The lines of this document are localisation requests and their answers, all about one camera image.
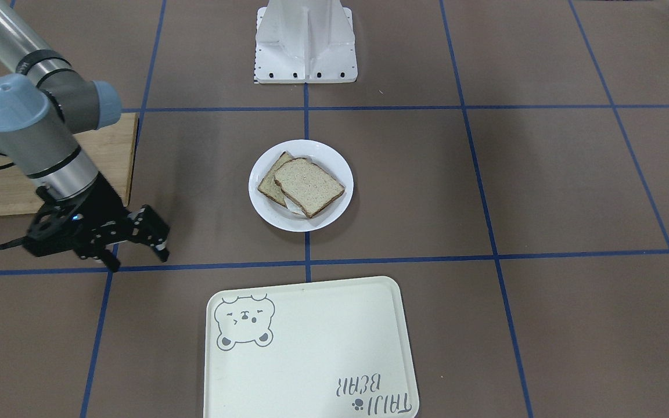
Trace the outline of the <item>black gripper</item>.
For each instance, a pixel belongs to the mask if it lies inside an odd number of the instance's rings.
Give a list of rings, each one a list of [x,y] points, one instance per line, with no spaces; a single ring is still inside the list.
[[[121,262],[106,246],[122,241],[144,244],[162,262],[170,252],[167,239],[170,226],[151,206],[130,211],[112,185],[99,174],[95,182],[81,195],[80,211],[85,228],[85,243],[74,252],[81,258],[100,261],[109,272],[120,270]]]

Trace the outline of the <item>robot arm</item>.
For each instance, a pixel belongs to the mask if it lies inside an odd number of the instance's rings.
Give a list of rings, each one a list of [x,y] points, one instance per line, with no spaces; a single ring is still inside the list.
[[[120,260],[109,246],[149,247],[170,256],[170,226],[151,206],[130,211],[75,135],[119,122],[122,103],[108,82],[85,80],[13,8],[0,1],[0,156],[35,186],[42,206],[25,236],[0,244],[36,257],[72,251],[102,262]]]

